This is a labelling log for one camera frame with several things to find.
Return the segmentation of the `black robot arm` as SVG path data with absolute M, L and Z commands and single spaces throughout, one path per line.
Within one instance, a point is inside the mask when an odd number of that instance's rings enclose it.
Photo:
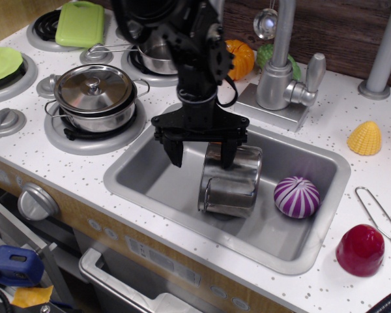
M 177 69 L 180 109 L 151 119 L 154 137 L 171 163 L 182 165 L 184 142 L 220 144 L 220 164 L 229 168 L 247 141 L 249 120 L 227 112 L 218 88 L 228 80 L 233 54 L 226 48 L 220 21 L 223 3 L 210 1 L 112 1 L 124 38 L 138 46 L 151 37 L 167 44 Z

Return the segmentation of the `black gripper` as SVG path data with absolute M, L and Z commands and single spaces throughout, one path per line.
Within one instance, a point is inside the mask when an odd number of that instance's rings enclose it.
M 181 107 L 151 119 L 154 137 L 172 165 L 182 166 L 184 142 L 219 142 L 220 164 L 229 168 L 237 147 L 247 142 L 249 119 L 225 111 L 214 98 L 205 102 L 181 101 Z

